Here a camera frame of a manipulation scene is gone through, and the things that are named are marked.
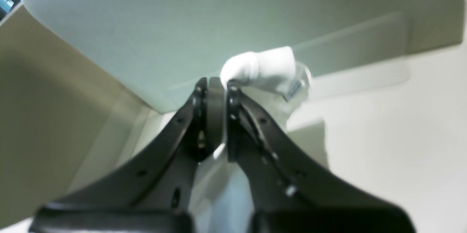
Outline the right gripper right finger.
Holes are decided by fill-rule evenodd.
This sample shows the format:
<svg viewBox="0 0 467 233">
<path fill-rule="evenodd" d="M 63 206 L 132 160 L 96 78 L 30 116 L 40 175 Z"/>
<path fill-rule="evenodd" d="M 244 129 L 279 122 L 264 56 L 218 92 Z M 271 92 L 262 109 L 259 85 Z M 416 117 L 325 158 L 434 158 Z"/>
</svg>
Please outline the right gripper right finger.
<svg viewBox="0 0 467 233">
<path fill-rule="evenodd" d="M 250 183 L 249 233 L 413 233 L 397 205 L 350 185 L 312 160 L 269 113 L 227 84 L 228 160 Z"/>
</svg>

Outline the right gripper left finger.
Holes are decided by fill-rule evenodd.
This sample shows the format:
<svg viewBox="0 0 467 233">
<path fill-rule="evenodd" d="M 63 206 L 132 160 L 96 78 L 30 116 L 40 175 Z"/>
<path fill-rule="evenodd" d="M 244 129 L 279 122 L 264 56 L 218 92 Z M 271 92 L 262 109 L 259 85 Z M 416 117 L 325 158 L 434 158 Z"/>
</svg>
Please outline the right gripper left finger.
<svg viewBox="0 0 467 233">
<path fill-rule="evenodd" d="M 208 80 L 140 153 L 95 183 L 42 206 L 31 233 L 195 233 L 188 212 Z"/>
</svg>

